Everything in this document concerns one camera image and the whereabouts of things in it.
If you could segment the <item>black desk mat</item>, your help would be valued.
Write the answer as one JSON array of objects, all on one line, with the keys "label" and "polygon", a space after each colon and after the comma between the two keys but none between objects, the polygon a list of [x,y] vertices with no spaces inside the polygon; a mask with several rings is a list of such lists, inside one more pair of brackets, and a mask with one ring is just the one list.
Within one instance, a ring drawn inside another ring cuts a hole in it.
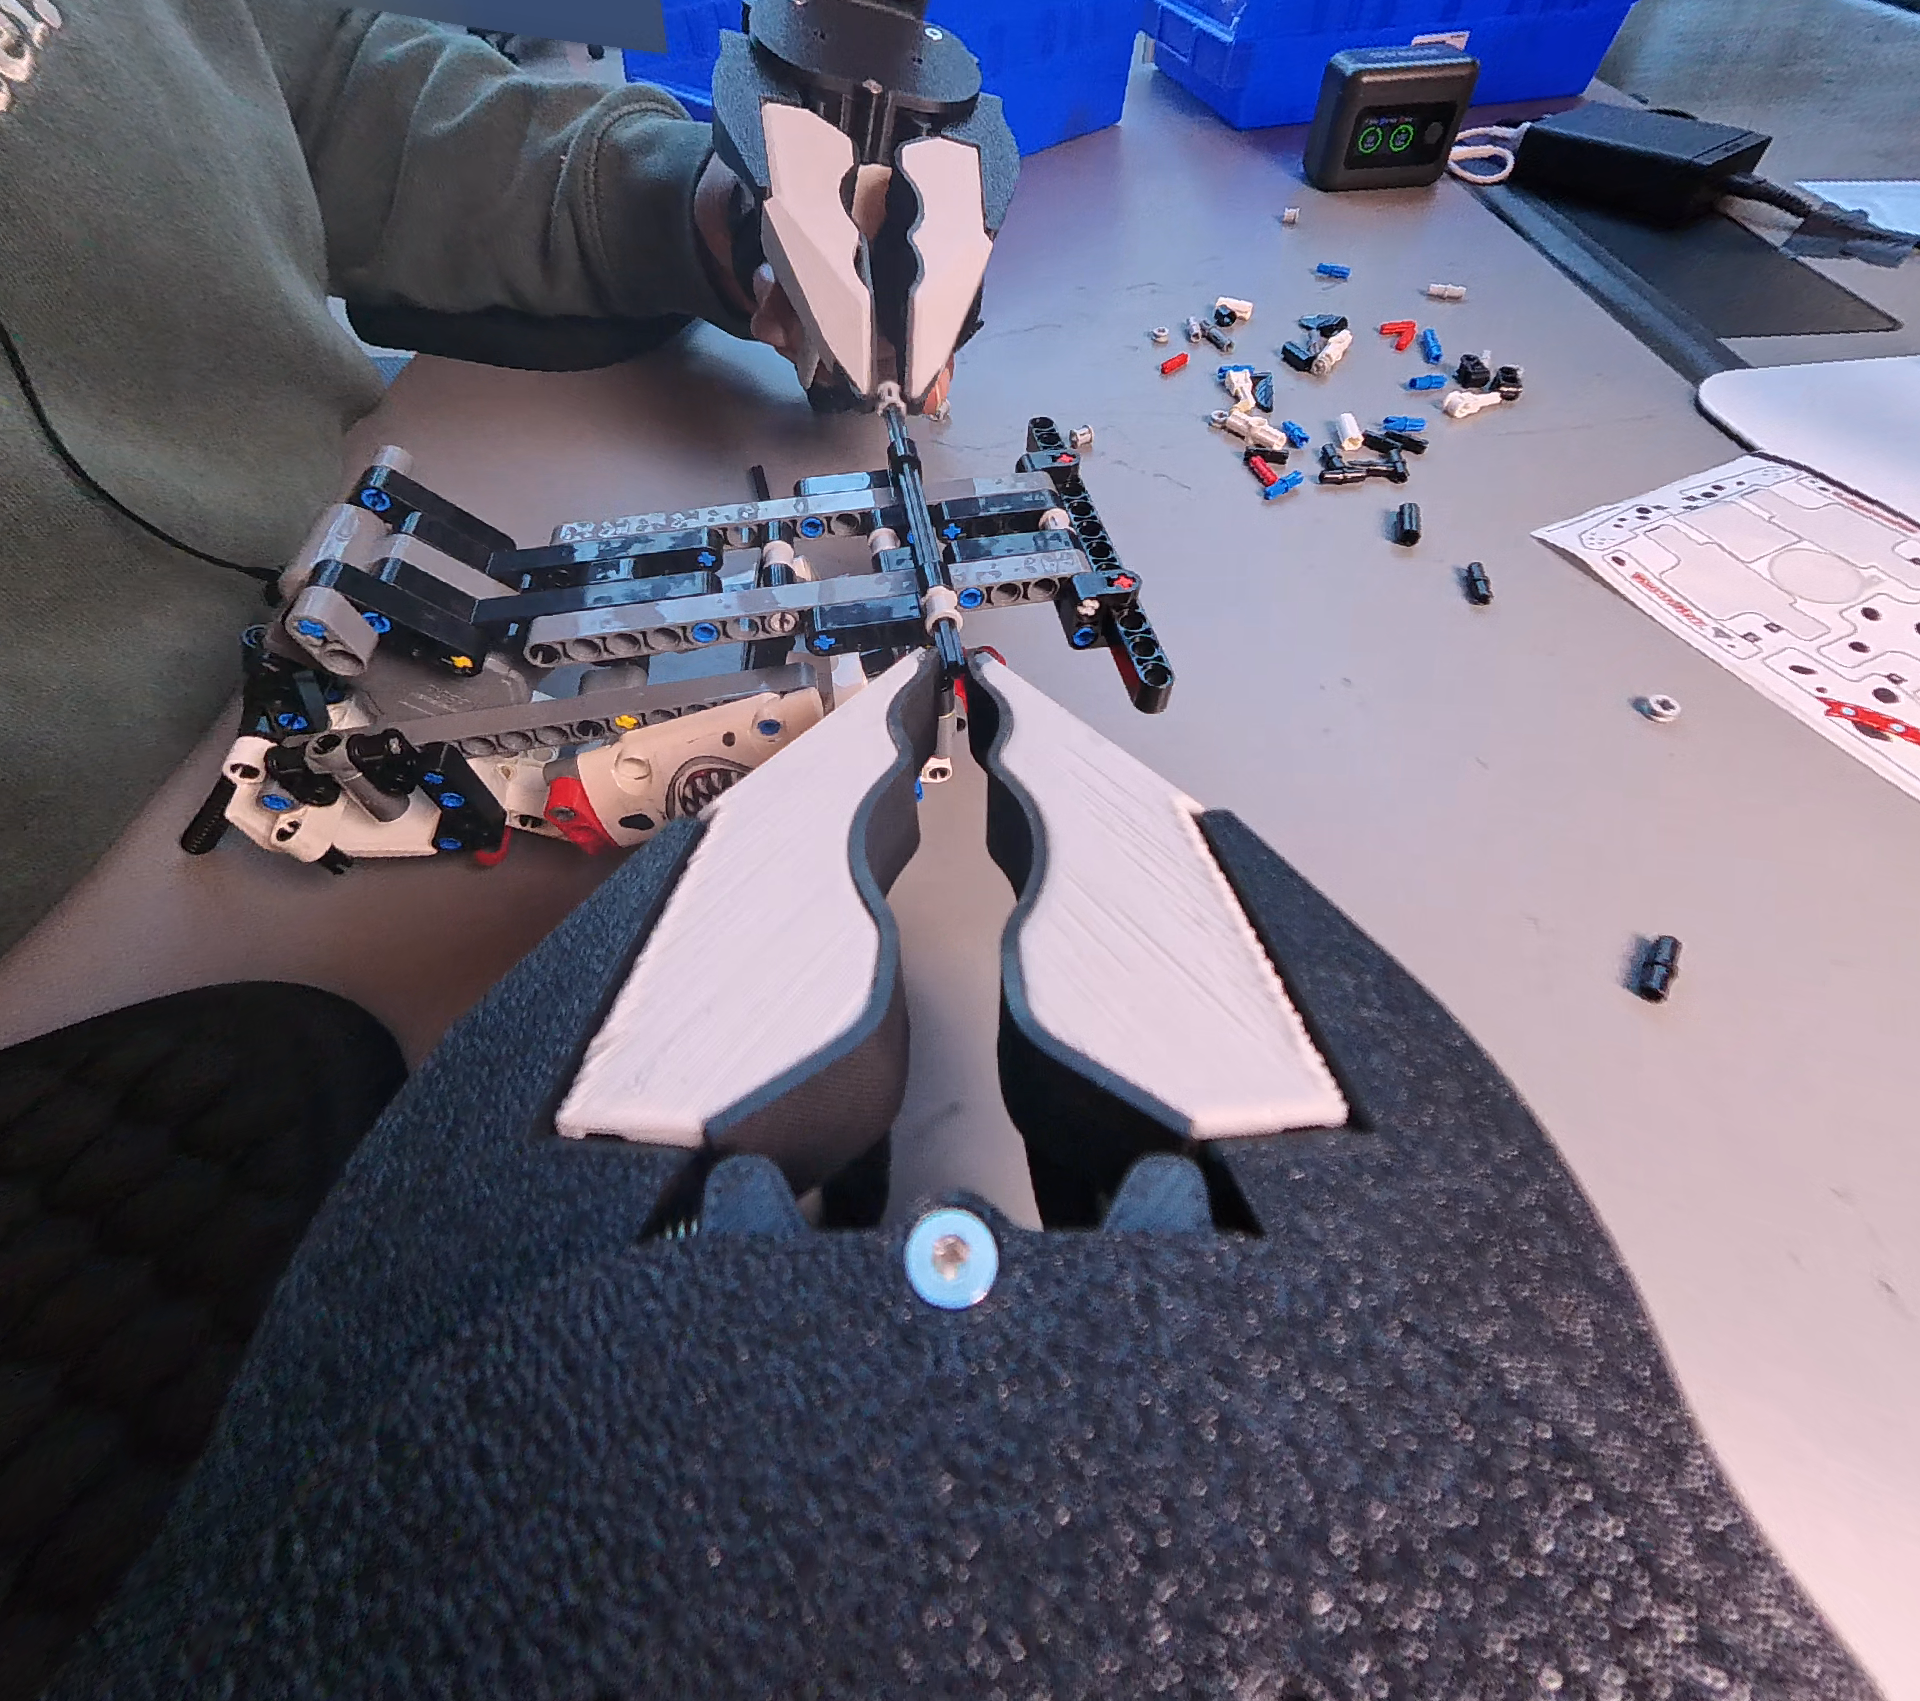
[{"label": "black desk mat", "polygon": [[1593,205],[1554,205],[1533,192],[1480,192],[1480,205],[1577,275],[1634,341],[1643,341],[1688,379],[1719,365],[1809,365],[1809,359],[1903,359],[1911,265],[1883,275],[1889,309],[1776,253],[1739,217],[1695,217],[1679,233],[1634,227]]}]

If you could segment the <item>black power adapter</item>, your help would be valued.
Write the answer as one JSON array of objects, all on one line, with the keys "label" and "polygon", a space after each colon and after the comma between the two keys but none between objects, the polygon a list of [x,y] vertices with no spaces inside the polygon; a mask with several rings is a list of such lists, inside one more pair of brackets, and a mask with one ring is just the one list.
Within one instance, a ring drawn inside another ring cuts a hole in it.
[{"label": "black power adapter", "polygon": [[1533,200],[1605,205],[1635,227],[1695,227],[1763,163],[1774,134],[1650,116],[1569,104],[1528,128],[1513,184]]}]

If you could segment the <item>person's left forearm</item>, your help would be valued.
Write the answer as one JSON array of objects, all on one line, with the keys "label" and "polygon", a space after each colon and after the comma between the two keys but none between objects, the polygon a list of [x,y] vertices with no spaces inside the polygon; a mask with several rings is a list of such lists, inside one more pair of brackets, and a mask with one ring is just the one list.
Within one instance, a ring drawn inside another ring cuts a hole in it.
[{"label": "person's left forearm", "polygon": [[665,89],[526,77],[412,17],[244,6],[305,140],[332,293],[746,333],[691,217],[710,128]]}]

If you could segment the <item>grey desk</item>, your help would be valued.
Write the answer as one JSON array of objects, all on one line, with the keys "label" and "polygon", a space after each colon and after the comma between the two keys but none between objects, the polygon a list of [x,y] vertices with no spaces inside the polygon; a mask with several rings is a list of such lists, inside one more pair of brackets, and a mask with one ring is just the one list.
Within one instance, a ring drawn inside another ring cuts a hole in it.
[{"label": "grey desk", "polygon": [[[1139,72],[1107,134],[1021,163],[962,351],[935,474],[1007,474],[1030,347],[1079,341],[1116,265],[1168,227],[1256,258],[1272,227],[1454,227],[1480,192],[1314,200],[1292,134],[1225,134]],[[1382,951],[1401,951],[1608,1218],[1751,1517],[1883,1693],[1911,1693],[1911,794],[1650,631],[1533,531],[1719,463],[1695,379],[1605,316],[1554,258],[1546,424],[1520,453],[1520,624],[1415,673],[1207,673],[1139,719],[1107,653],[1065,653],[1053,604],[983,616],[990,645],[1202,802],[1241,809]],[[354,463],[412,446],[470,517],[543,534],[590,503],[708,508],[802,463],[873,463],[809,414],[786,359],[691,333],[601,374],[401,365]],[[118,1007],[149,980],[282,973],[347,990],[425,1061],[612,858],[521,838],[494,872],[387,858],[291,865],[227,838],[177,857],[218,737],[129,827],[105,865],[4,951],[4,1044]],[[983,776],[935,794],[897,905],[935,1063],[897,1168],[1005,1182],[990,951],[1007,897],[977,838]],[[1643,941],[1679,941],[1664,999],[1634,994]]]}]

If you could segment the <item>long black axle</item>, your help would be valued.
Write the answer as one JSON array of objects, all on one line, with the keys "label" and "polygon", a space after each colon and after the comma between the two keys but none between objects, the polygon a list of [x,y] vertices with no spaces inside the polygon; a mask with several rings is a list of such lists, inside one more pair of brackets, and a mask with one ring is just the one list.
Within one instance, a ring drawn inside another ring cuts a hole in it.
[{"label": "long black axle", "polygon": [[891,476],[897,476],[897,503],[904,503],[904,540],[910,540],[910,568],[917,568],[923,635],[935,635],[935,653],[941,653],[941,719],[947,719],[947,710],[962,710],[962,673],[964,673],[962,595],[947,586],[947,540],[935,531],[923,455],[917,455],[897,379],[873,391],[873,414],[891,431]]}]

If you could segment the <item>white paper sheets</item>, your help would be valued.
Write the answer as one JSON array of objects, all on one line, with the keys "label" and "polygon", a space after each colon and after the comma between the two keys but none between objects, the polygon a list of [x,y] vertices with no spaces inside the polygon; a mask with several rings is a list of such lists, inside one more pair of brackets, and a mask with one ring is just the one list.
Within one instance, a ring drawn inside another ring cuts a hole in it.
[{"label": "white paper sheets", "polygon": [[1920,247],[1920,184],[1798,184],[1816,208],[1793,227],[1793,253],[1858,253],[1896,265]]}]

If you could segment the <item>person's green sweatshirt torso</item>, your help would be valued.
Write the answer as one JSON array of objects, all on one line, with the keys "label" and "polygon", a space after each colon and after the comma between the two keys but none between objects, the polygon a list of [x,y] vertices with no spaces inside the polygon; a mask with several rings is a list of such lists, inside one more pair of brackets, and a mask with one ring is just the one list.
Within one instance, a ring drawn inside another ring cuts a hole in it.
[{"label": "person's green sweatshirt torso", "polygon": [[4,0],[0,123],[0,941],[118,838],[234,689],[379,374],[328,309],[328,217],[244,0]]}]

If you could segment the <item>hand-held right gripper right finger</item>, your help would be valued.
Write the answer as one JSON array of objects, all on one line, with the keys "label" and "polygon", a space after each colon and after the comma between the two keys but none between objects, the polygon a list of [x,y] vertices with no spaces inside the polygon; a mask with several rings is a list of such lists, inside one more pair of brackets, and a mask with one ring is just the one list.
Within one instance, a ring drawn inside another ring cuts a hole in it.
[{"label": "hand-held right gripper right finger", "polygon": [[1007,663],[983,653],[977,689],[977,738],[1005,794],[994,857],[1017,880],[1017,1028],[1174,1136],[1344,1128],[1350,1104],[1202,802]]}]

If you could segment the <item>white flat board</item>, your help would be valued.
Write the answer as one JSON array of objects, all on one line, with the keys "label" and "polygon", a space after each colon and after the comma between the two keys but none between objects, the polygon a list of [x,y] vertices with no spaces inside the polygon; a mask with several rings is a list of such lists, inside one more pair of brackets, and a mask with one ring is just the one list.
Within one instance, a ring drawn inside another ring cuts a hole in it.
[{"label": "white flat board", "polygon": [[1920,359],[1728,365],[1695,391],[1739,446],[1920,523]]}]

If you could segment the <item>person's left hand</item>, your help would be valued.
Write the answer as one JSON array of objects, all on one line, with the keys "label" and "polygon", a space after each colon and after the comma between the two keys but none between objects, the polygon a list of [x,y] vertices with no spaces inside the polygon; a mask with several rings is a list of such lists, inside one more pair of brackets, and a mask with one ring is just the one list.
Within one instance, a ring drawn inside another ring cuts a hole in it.
[{"label": "person's left hand", "polygon": [[752,316],[746,316],[746,333],[765,341],[765,347],[779,347],[792,365],[795,365],[795,379],[802,379],[802,403],[820,406],[820,414],[855,414],[855,406],[865,406],[865,397],[844,379],[844,365],[820,347],[820,333],[802,321],[802,309],[792,309],[792,293],[786,293],[786,280],[779,280],[779,265],[765,258],[752,265]]}]

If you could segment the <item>white sticker sheet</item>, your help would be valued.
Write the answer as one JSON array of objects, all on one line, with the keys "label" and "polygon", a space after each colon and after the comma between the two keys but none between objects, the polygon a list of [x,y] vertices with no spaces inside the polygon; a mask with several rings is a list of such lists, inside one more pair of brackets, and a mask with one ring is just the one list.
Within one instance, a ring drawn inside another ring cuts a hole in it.
[{"label": "white sticker sheet", "polygon": [[1903,517],[1776,455],[1728,455],[1569,517],[1539,540],[1903,794],[1920,787],[1920,534]]}]

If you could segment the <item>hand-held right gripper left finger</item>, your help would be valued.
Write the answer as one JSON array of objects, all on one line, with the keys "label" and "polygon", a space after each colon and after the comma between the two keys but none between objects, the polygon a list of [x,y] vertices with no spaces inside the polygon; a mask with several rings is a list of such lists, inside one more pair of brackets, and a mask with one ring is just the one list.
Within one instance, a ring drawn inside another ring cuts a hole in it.
[{"label": "hand-held right gripper left finger", "polygon": [[935,653],[708,802],[555,1136],[865,1150],[904,1108],[891,880],[917,857]]}]

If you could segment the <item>pile of small building parts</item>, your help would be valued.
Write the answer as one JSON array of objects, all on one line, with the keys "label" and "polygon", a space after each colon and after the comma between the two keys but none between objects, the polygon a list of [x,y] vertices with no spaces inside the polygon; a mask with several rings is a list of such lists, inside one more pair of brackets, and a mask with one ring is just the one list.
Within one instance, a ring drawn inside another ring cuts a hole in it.
[{"label": "pile of small building parts", "polygon": [[1030,406],[1091,424],[1091,503],[1181,674],[1415,673],[1520,624],[1520,453],[1546,424],[1546,258],[1454,227],[1168,227]]}]

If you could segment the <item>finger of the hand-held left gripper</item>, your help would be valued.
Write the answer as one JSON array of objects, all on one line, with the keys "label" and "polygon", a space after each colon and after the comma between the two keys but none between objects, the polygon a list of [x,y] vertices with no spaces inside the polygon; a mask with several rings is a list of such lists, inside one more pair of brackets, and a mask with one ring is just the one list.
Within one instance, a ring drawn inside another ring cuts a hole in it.
[{"label": "finger of the hand-held left gripper", "polygon": [[923,134],[897,149],[897,179],[910,192],[904,397],[935,397],[990,275],[983,149]]},{"label": "finger of the hand-held left gripper", "polygon": [[860,140],[809,104],[765,100],[765,247],[802,341],[855,397],[897,379],[897,253],[855,217]]}]

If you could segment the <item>black box device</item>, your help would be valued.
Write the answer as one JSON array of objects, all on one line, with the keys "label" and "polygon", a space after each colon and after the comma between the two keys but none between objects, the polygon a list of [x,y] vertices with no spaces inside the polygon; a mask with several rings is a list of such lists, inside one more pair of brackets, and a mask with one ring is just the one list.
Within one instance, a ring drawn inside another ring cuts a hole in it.
[{"label": "black box device", "polygon": [[1447,179],[1464,116],[1472,100],[1472,54],[1426,52],[1344,52],[1327,54],[1306,128],[1314,192],[1420,192]]}]

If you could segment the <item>toy vehicle chassis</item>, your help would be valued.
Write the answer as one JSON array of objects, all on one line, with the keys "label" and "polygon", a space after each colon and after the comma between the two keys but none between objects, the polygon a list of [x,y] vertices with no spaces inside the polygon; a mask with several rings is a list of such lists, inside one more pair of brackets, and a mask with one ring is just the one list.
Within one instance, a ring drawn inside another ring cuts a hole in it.
[{"label": "toy vehicle chassis", "polygon": [[[1116,647],[1133,703],[1174,697],[1145,576],[1053,414],[1007,476],[923,476],[923,503],[962,624],[1053,604],[1073,647]],[[186,857],[244,832],[314,865],[489,865],[517,832],[612,857],[700,817],[935,635],[891,453],[743,508],[510,540],[387,446],[240,647],[240,737]]]}]

